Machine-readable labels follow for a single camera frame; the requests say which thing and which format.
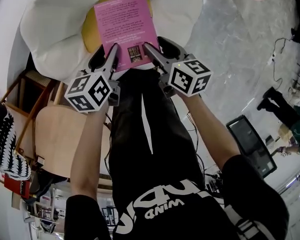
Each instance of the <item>red object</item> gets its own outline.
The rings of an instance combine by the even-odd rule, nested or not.
[[[29,198],[30,181],[29,180],[15,180],[9,178],[8,174],[4,175],[4,186],[12,192],[22,196],[23,198]]]

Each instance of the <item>marble floor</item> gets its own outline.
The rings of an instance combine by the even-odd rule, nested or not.
[[[214,72],[203,99],[224,124],[243,114],[261,138],[278,136],[278,120],[256,107],[269,87],[280,84],[273,80],[274,64],[267,65],[275,41],[290,39],[298,21],[295,0],[203,0],[185,48]],[[280,54],[283,44],[278,41],[275,49],[275,77],[282,78],[279,91],[286,96],[300,70],[300,44],[287,41]],[[184,124],[192,129],[186,107],[179,98],[173,100]],[[190,134],[196,141],[195,132]],[[201,139],[198,154],[206,168],[214,167]]]

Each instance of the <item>black t-shirt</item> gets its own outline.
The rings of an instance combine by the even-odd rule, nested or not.
[[[276,240],[284,240],[289,221],[285,203],[247,159],[232,157],[222,173],[225,204],[241,217],[262,223]],[[198,186],[185,178],[134,198],[119,214],[113,239],[239,239],[223,208]],[[84,195],[67,200],[64,233],[65,240],[111,239],[98,203]]]

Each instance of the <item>black shirt sleeve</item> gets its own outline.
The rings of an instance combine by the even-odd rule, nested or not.
[[[106,221],[96,200],[75,195],[66,201],[64,240],[111,240]]]
[[[225,204],[244,219],[262,223],[276,240],[288,232],[289,213],[281,196],[272,189],[243,155],[230,158],[222,169]]]

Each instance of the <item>black pants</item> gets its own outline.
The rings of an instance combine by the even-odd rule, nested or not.
[[[173,102],[159,88],[155,70],[130,69],[120,78],[120,105],[113,109],[109,170],[119,212],[146,191],[189,179],[203,184],[193,141]],[[150,151],[142,120],[142,96],[151,131]]]
[[[279,91],[274,91],[269,96],[277,105],[267,102],[265,110],[273,112],[275,116],[284,123],[289,129],[300,120],[300,115],[286,102]]]

